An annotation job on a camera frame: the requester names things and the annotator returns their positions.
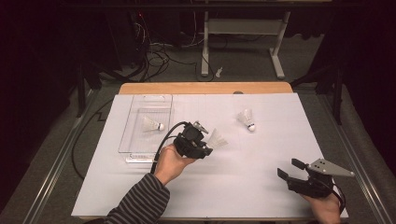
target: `shuttlecock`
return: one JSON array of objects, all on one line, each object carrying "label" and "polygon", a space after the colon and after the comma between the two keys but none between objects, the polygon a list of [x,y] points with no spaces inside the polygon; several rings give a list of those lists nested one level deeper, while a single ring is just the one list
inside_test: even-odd
[{"label": "shuttlecock", "polygon": [[210,138],[206,143],[206,145],[208,147],[213,148],[213,149],[222,147],[227,144],[228,144],[228,142],[224,138],[221,137],[221,135],[219,134],[217,129],[213,130],[212,135],[210,135]]},{"label": "shuttlecock", "polygon": [[256,130],[256,126],[254,125],[253,122],[251,109],[245,109],[244,111],[239,113],[237,117],[239,121],[241,121],[247,126],[249,131],[254,132],[254,130]]},{"label": "shuttlecock", "polygon": [[149,118],[148,116],[143,117],[143,132],[149,132],[149,131],[162,131],[165,129],[165,125],[162,123]]}]

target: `transparent container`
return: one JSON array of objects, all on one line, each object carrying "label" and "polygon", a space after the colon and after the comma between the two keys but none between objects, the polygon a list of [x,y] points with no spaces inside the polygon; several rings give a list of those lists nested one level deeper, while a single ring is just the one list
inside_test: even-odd
[{"label": "transparent container", "polygon": [[134,95],[119,148],[126,162],[153,162],[170,129],[172,101],[172,95]]}]

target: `gray striped sweater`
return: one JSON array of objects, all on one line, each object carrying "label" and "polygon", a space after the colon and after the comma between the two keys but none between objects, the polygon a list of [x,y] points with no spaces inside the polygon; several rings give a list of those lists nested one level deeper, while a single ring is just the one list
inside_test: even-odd
[{"label": "gray striped sweater", "polygon": [[168,205],[169,190],[152,174],[146,174],[107,215],[106,224],[156,223]]}]

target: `hand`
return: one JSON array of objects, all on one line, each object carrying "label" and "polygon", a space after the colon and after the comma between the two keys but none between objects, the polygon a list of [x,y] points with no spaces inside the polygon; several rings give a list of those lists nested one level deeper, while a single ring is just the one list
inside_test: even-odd
[{"label": "hand", "polygon": [[311,204],[312,212],[319,223],[341,223],[340,205],[334,194],[330,194],[326,198],[311,198],[303,194],[300,195]]},{"label": "hand", "polygon": [[187,165],[195,161],[196,159],[182,158],[177,153],[175,146],[171,144],[161,149],[154,175],[165,186],[169,181],[178,177]]}]

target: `white table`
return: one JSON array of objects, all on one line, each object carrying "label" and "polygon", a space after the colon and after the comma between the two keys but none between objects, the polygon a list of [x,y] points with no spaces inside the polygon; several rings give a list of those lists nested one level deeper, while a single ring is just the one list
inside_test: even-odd
[{"label": "white table", "polygon": [[[132,100],[132,95],[116,96],[72,216],[106,216],[149,172],[150,164],[128,164],[118,152]],[[167,185],[171,200],[163,219],[313,218],[309,204],[276,174],[281,168],[307,179],[307,172],[292,166],[291,159],[310,163],[323,158],[296,93],[174,94],[173,104],[174,124],[199,120],[210,132],[216,128],[229,145],[188,166]],[[254,133],[235,118],[247,107],[253,110]]]}]

